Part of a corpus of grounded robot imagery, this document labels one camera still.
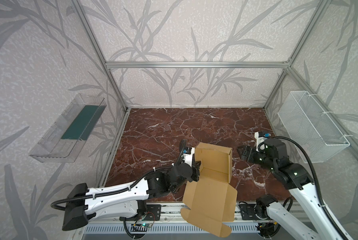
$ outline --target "brown marble table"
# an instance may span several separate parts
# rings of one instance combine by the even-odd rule
[[[261,108],[159,108],[132,109],[106,186],[139,178],[153,167],[169,166],[178,156],[181,139],[187,146],[199,142],[233,148],[231,185],[237,201],[254,201],[264,194],[284,200],[290,193],[273,175],[256,164],[239,159],[236,148],[255,146],[254,132],[272,132]],[[178,193],[152,199],[181,201],[185,186]]]

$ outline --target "white mesh basket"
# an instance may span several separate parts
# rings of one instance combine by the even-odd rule
[[[307,91],[290,92],[278,115],[290,137],[305,149],[312,162],[324,162],[350,145]]]

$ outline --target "wallpaper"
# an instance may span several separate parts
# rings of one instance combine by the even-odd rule
[[[74,163],[28,155],[76,94],[107,107]],[[0,0],[0,239],[65,239],[49,204],[98,183],[124,115],[69,1]]]
[[[290,91],[300,90],[302,89],[292,77],[286,77],[274,100],[266,109],[268,120],[277,136],[289,137],[277,113]],[[297,149],[288,142],[285,143],[290,159],[310,171]],[[314,163],[314,167],[323,199],[350,236],[358,239],[358,161],[349,149],[345,149],[325,162]]]
[[[287,61],[318,0],[81,2],[106,61]],[[112,71],[136,108],[262,107],[280,72]]]
[[[358,0],[330,4],[293,67],[358,140]]]

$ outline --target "robotic arm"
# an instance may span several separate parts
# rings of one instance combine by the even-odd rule
[[[153,168],[136,181],[103,188],[75,186],[66,199],[55,201],[52,208],[64,210],[63,231],[81,228],[89,221],[125,217],[140,219],[147,213],[145,200],[177,192],[186,181],[199,180],[200,161],[195,161],[195,148],[186,147],[183,139],[180,154],[169,167]]]
[[[250,146],[239,147],[240,158],[271,170],[276,179],[289,190],[305,210],[317,232],[311,230],[290,214],[271,195],[265,195],[257,199],[255,213],[260,218],[269,217],[273,219],[295,239],[352,240],[323,201],[314,167],[303,148],[286,137],[268,138],[268,133],[263,131],[255,133],[255,138],[257,139],[257,148]],[[290,161],[286,144],[280,139],[291,141],[302,151],[309,163],[313,178],[302,165]]]

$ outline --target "open cardboard box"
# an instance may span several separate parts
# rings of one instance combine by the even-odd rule
[[[237,190],[229,183],[232,176],[232,148],[199,143],[195,159],[201,161],[199,181],[187,182],[181,215],[188,223],[218,237],[228,237],[233,222]]]

